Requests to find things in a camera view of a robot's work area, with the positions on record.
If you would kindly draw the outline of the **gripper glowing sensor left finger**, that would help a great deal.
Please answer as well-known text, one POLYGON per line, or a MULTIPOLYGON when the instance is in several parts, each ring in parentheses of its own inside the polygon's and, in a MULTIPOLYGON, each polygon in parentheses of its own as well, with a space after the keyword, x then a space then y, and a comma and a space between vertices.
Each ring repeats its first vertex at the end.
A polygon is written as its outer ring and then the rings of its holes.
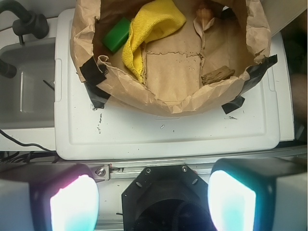
POLYGON ((84 164, 0 166, 2 231, 92 231, 99 190, 84 164))

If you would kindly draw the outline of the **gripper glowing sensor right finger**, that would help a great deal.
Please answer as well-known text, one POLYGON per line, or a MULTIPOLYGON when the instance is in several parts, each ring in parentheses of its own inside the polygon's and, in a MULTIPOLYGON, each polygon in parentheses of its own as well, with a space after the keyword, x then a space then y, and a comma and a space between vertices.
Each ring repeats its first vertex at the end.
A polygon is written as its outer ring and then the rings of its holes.
POLYGON ((306 231, 308 162, 304 158, 221 158, 208 181, 219 231, 306 231))

